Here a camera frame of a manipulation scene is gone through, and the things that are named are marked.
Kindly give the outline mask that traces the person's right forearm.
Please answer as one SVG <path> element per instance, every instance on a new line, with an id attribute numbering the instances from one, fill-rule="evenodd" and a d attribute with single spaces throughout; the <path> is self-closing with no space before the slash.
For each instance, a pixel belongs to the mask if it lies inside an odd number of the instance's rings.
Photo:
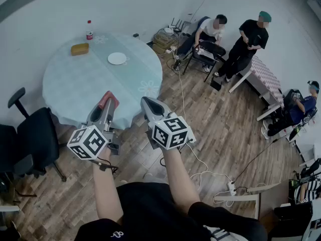
<path id="1" fill-rule="evenodd" d="M 178 149 L 162 152 L 172 197 L 176 205 L 184 213 L 188 213 L 194 203 L 200 202 L 199 194 L 186 171 Z"/>

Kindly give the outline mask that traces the black office chair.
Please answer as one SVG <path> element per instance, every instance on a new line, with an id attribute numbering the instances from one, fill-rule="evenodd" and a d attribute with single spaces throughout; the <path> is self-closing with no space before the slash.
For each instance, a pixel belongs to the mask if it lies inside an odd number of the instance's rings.
<path id="1" fill-rule="evenodd" d="M 61 180 L 66 176 L 58 168 L 60 148 L 50 110 L 42 107 L 28 114 L 20 99 L 25 95 L 20 88 L 8 101 L 8 108 L 15 105 L 25 117 L 18 127 L 0 124 L 0 173 L 18 176 L 34 175 L 38 178 L 46 174 L 46 167 L 53 165 Z"/>

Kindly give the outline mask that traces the person's black shorts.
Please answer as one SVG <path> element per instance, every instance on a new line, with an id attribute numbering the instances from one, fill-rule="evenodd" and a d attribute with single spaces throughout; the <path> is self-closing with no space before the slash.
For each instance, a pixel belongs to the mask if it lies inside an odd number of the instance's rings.
<path id="1" fill-rule="evenodd" d="M 233 234 L 240 241 L 267 241 L 268 235 L 259 221 L 235 215 L 222 207 L 194 203 L 187 213 L 201 226 L 218 227 Z M 121 224 L 99 219 L 82 225 L 75 241 L 119 241 Z"/>

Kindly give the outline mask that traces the person's black shirt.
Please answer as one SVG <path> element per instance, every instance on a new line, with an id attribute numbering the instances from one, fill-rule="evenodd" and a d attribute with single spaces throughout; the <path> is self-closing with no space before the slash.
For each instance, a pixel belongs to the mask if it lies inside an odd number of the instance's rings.
<path id="1" fill-rule="evenodd" d="M 123 218 L 119 241 L 210 241 L 210 232 L 175 204 L 164 183 L 117 187 Z"/>

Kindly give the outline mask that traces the red block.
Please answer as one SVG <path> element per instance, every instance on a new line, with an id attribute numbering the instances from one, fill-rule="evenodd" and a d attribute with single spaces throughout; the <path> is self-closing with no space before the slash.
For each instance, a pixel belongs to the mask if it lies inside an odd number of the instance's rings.
<path id="1" fill-rule="evenodd" d="M 119 106 L 119 101 L 118 99 L 113 95 L 111 91 L 107 91 L 104 96 L 101 98 L 101 100 L 98 103 L 98 107 L 101 109 L 105 108 L 105 105 L 109 99 L 112 99 L 115 103 L 115 108 Z"/>

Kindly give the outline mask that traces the black router with antennas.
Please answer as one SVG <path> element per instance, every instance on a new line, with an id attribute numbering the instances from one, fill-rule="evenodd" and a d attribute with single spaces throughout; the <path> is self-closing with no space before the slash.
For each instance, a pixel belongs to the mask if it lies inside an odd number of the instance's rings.
<path id="1" fill-rule="evenodd" d="M 169 27 L 173 30 L 174 33 L 180 33 L 183 29 L 184 21 L 179 19 L 177 23 L 174 25 L 174 19 L 175 18 L 173 18 L 172 23 L 171 25 L 169 25 Z"/>

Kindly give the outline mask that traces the black box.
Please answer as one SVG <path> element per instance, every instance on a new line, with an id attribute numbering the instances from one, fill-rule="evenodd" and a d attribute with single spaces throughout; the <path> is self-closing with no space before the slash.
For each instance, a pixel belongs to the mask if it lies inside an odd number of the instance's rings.
<path id="1" fill-rule="evenodd" d="M 213 76 L 211 79 L 210 86 L 214 88 L 216 91 L 220 91 L 222 88 L 224 78 L 223 77 L 215 77 Z"/>

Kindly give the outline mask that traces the white plate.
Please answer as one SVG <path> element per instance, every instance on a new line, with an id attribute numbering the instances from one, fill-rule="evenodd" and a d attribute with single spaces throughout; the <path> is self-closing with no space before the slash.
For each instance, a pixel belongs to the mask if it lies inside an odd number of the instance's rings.
<path id="1" fill-rule="evenodd" d="M 122 65 L 127 61 L 127 56 L 120 52 L 114 52 L 107 57 L 107 61 L 112 65 Z"/>

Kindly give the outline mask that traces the white laptop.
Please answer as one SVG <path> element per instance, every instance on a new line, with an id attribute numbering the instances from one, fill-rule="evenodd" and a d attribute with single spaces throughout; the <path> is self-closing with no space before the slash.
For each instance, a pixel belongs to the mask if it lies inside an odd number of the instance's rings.
<path id="1" fill-rule="evenodd" d="M 206 57 L 208 59 L 215 60 L 213 53 L 211 53 L 211 52 L 209 52 L 207 50 L 204 50 L 202 48 L 198 49 L 197 54 L 200 55 L 200 56 Z"/>

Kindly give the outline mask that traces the yellow rectangular box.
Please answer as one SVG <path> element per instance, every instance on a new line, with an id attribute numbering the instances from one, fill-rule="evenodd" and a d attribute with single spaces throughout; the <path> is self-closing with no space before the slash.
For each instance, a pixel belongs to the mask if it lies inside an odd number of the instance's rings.
<path id="1" fill-rule="evenodd" d="M 84 55 L 84 54 L 87 54 L 88 52 L 89 52 L 88 43 L 76 44 L 71 47 L 72 56 Z"/>

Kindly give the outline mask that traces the person's white shoe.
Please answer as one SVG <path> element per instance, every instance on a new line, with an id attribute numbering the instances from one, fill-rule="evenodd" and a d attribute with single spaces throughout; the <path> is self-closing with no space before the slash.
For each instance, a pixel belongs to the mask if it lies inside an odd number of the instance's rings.
<path id="1" fill-rule="evenodd" d="M 240 241 L 230 232 L 218 228 L 218 227 L 209 227 L 203 225 L 203 228 L 207 229 L 210 233 L 210 241 Z"/>

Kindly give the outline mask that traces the black folding chair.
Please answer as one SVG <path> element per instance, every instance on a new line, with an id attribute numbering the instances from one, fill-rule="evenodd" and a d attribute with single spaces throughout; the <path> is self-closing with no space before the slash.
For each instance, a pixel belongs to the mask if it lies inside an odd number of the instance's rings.
<path id="1" fill-rule="evenodd" d="M 204 50 L 207 50 L 207 51 L 213 53 L 215 60 L 211 60 L 206 57 L 198 55 L 197 51 L 199 48 L 202 48 Z M 196 48 L 192 47 L 192 51 L 188 55 L 189 59 L 188 59 L 188 62 L 184 68 L 182 75 L 184 75 L 186 73 L 186 70 L 190 64 L 190 61 L 194 60 L 194 61 L 197 61 L 197 62 L 202 63 L 204 65 L 210 66 L 210 71 L 205 72 L 205 73 L 207 73 L 207 76 L 206 76 L 204 82 L 206 82 L 208 77 L 212 73 L 214 67 L 216 66 L 217 62 L 222 62 L 222 63 L 226 62 L 226 60 L 223 58 L 223 56 L 225 56 L 225 55 L 226 55 L 226 50 L 223 47 L 221 47 L 211 41 L 200 41 Z"/>

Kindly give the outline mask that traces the person's left forearm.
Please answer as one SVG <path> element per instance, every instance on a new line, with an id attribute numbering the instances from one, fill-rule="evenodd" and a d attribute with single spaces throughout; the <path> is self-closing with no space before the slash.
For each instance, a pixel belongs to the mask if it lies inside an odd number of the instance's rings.
<path id="1" fill-rule="evenodd" d="M 94 192 L 96 210 L 99 218 L 106 218 L 121 224 L 123 210 L 116 190 L 112 170 L 104 171 L 100 166 L 93 163 Z"/>

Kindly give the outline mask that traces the round table with blue tablecloth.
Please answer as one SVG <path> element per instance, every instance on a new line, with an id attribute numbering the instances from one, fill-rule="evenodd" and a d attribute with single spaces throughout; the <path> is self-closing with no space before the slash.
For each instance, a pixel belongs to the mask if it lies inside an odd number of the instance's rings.
<path id="1" fill-rule="evenodd" d="M 43 98 L 61 124 L 80 127 L 107 91 L 119 100 L 112 127 L 124 130 L 141 111 L 143 96 L 157 98 L 163 69 L 154 50 L 143 41 L 122 34 L 96 33 L 89 52 L 72 56 L 71 47 L 85 43 L 76 38 L 65 43 L 50 59 L 43 77 Z M 122 65 L 107 57 L 127 56 Z"/>

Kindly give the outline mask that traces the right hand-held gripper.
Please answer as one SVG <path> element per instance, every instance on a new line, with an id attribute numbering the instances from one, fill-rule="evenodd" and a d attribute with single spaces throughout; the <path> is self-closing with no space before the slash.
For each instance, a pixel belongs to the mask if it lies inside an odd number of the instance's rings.
<path id="1" fill-rule="evenodd" d="M 185 144 L 196 141 L 184 118 L 171 111 L 165 103 L 143 96 L 140 104 L 148 124 L 146 134 L 153 149 L 180 149 Z"/>

